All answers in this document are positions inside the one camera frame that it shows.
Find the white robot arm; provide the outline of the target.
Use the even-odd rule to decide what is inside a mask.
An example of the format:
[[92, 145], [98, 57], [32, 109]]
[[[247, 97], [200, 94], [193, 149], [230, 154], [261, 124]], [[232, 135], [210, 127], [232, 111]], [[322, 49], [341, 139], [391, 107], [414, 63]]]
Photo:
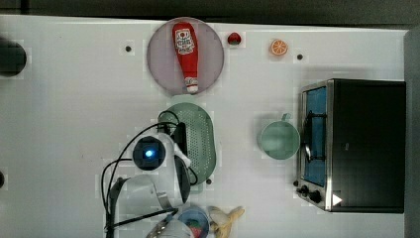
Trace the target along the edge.
[[186, 126], [159, 122], [145, 128], [126, 144], [108, 167], [114, 175], [123, 162], [136, 167], [129, 178], [111, 177], [101, 189], [106, 211], [105, 237], [154, 216], [174, 214], [186, 203], [191, 189], [191, 160], [186, 153]]

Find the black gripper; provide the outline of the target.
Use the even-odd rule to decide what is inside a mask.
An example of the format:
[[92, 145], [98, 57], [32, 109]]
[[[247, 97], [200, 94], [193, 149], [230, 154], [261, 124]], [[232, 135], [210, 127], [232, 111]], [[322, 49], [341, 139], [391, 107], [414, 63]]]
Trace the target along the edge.
[[171, 134], [174, 143], [179, 147], [180, 151], [187, 156], [187, 137], [186, 125], [182, 122], [176, 125], [174, 132]]

